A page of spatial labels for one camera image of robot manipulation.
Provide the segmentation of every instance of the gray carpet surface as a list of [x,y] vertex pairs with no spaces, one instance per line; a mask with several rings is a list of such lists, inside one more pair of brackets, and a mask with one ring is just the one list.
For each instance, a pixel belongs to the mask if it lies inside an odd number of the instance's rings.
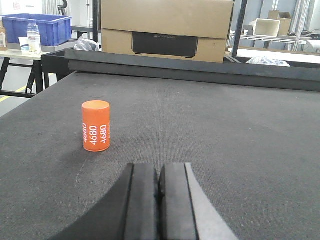
[[[81,105],[111,104],[111,146],[82,146]],[[47,239],[127,163],[190,162],[241,240],[320,239],[320,94],[76,73],[0,118],[1,239]]]

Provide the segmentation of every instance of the plastic bag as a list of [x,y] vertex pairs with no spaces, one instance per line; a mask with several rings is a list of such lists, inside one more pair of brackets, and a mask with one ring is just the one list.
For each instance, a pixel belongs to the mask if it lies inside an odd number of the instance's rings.
[[283,60],[272,59],[266,56],[256,56],[251,58],[246,62],[247,64],[260,64],[260,65],[272,65],[272,66],[282,66],[282,67],[290,67],[290,65]]
[[99,51],[99,44],[95,41],[85,39],[83,36],[81,36],[78,39],[78,42],[75,44],[74,50]]

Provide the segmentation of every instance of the white bin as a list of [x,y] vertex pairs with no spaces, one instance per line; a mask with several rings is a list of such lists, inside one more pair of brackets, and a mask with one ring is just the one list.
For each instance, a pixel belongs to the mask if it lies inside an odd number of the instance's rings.
[[250,25],[253,26],[254,36],[276,38],[280,28],[280,21],[257,18],[255,21],[250,22]]

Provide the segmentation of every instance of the orange cylinder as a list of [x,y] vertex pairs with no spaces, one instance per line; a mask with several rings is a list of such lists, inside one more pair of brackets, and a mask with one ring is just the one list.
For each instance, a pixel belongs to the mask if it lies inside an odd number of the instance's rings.
[[83,147],[102,152],[110,147],[110,104],[93,100],[82,104]]

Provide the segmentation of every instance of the plastic bottle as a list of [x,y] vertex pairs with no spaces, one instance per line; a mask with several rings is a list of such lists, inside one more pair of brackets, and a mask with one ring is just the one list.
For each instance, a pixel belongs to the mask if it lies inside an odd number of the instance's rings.
[[2,16],[0,16],[0,51],[8,50],[6,33],[7,33],[7,31],[6,31],[4,24],[2,22]]
[[41,54],[41,36],[38,25],[35,22],[29,22],[26,35],[29,40],[29,54]]

